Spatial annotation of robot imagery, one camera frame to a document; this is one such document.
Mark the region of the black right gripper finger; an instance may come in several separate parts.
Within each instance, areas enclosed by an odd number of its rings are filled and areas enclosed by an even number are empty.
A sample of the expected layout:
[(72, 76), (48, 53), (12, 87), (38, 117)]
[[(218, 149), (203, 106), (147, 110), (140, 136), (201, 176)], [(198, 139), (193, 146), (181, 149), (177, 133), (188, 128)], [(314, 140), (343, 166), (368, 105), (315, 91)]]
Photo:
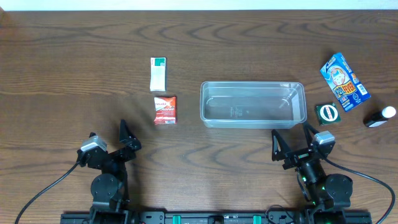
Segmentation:
[(276, 129), (271, 131), (272, 135), (272, 160), (281, 161), (291, 156), (292, 150), (284, 141)]
[(311, 145), (313, 142), (313, 136), (318, 134), (319, 131), (316, 130), (312, 125), (309, 123), (303, 123), (303, 131), (305, 134), (305, 139), (308, 145)]

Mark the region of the blue Kool Fever box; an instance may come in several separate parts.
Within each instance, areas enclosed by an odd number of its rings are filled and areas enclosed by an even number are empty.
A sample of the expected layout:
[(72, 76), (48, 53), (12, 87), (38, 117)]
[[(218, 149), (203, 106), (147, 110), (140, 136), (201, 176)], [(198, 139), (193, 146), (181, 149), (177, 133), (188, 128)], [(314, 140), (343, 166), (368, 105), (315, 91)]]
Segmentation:
[(351, 111), (371, 97), (340, 52), (334, 54), (322, 66), (320, 73), (345, 112)]

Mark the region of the black bottle white cap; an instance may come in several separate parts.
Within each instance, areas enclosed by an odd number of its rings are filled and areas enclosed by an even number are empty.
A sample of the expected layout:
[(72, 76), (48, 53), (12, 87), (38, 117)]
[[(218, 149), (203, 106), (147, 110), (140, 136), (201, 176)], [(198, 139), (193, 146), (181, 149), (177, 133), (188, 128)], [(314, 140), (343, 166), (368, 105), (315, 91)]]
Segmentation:
[(380, 112), (372, 114), (364, 120), (364, 125), (368, 128), (375, 128), (386, 123), (390, 118), (396, 115), (396, 109), (392, 106), (387, 106)]

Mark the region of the clear plastic container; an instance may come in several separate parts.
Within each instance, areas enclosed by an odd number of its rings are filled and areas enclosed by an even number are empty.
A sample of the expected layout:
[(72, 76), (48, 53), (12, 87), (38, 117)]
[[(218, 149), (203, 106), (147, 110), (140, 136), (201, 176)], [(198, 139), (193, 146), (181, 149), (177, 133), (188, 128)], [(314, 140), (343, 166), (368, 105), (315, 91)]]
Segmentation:
[(208, 128), (290, 129), (307, 120), (299, 82), (203, 82), (200, 118)]

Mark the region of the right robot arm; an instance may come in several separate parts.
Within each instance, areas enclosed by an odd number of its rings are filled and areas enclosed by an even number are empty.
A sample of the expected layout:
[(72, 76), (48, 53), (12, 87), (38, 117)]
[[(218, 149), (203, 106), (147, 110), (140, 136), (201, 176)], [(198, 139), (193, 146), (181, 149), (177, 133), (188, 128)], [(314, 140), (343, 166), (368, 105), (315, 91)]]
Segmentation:
[(338, 223), (345, 222), (342, 209), (350, 207), (353, 181), (343, 174), (327, 175), (322, 160), (335, 145), (335, 137), (329, 131), (319, 132), (308, 123), (303, 123), (307, 147), (292, 150), (277, 130), (271, 131), (272, 160), (283, 161), (282, 167), (294, 168), (305, 200), (311, 206), (296, 212), (292, 223)]

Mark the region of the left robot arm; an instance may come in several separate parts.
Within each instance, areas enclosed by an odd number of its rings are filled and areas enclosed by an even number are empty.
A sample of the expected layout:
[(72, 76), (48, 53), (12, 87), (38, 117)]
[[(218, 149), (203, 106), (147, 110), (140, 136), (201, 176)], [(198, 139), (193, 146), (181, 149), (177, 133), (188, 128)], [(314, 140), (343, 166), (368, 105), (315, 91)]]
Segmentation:
[(101, 171), (91, 183), (93, 203), (88, 218), (90, 223), (139, 223), (139, 215), (128, 209), (130, 198), (126, 163), (136, 158), (136, 151), (142, 146), (123, 119), (120, 122), (119, 142), (124, 147), (108, 152), (107, 144), (96, 133), (91, 133), (77, 150), (78, 165)]

